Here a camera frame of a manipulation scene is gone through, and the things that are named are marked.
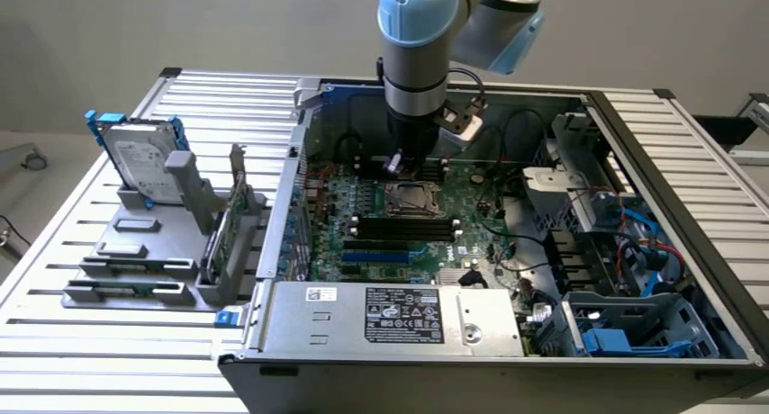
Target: robotic arm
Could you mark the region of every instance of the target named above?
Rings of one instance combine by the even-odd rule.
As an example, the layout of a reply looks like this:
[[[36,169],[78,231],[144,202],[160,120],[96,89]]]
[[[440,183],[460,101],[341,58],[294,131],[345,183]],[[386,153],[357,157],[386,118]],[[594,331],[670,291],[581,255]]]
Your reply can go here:
[[[545,16],[540,0],[379,0],[385,40],[378,75],[385,86],[397,152],[391,173],[421,166],[438,137],[466,147],[484,122],[484,93],[462,106],[446,99],[450,60],[512,74]]]

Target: white wall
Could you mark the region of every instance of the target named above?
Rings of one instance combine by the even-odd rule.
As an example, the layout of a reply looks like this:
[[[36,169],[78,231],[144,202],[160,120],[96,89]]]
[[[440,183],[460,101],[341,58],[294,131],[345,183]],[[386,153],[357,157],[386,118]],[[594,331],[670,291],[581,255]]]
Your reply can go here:
[[[545,0],[517,75],[666,87],[697,113],[769,91],[767,0]],[[163,66],[373,74],[375,0],[0,0],[0,129],[84,131],[130,112]]]

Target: motherboard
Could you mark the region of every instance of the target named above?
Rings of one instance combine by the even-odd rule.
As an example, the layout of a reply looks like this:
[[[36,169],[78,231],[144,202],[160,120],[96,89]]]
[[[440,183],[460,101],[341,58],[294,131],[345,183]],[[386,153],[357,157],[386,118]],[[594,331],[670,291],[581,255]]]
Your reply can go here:
[[[482,284],[514,283],[497,268],[514,248],[488,164],[452,163],[430,180],[367,178],[343,165],[309,171],[310,280],[458,284],[476,270]]]

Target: workbench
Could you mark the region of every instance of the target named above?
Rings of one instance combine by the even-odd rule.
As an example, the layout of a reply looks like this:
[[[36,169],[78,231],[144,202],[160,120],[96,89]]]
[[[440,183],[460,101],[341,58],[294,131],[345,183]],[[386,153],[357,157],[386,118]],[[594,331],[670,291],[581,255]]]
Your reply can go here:
[[[297,81],[290,76],[167,68],[132,117],[182,118],[201,175],[222,191],[233,183],[230,146],[247,145],[249,182],[270,205],[297,125]],[[740,220],[765,217],[757,203],[764,193],[719,158],[674,99],[660,98],[652,90],[600,90],[656,164],[660,158],[657,167],[703,230],[709,236],[732,236],[729,242],[713,238],[715,245],[767,309],[769,247],[739,242],[745,237]],[[217,346],[239,339],[242,330],[215,328],[213,312],[62,307],[62,289],[118,210],[119,184],[102,154],[0,287],[0,412],[243,413],[246,407],[211,360]],[[715,213],[709,206],[716,203],[729,212]],[[254,286],[261,232],[242,302]],[[769,230],[760,240],[769,241]],[[753,265],[743,264],[745,259]],[[769,404],[769,392],[752,400],[717,400],[691,412],[767,412],[769,406],[761,404]]]

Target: blue pcie slot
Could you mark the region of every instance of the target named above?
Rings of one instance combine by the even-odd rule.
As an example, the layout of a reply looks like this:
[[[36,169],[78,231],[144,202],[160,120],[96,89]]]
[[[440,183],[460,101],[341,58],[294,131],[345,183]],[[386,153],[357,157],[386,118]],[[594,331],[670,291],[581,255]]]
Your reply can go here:
[[[379,254],[367,252],[345,252],[342,254],[342,261],[345,263],[394,263],[409,264],[409,252]]]

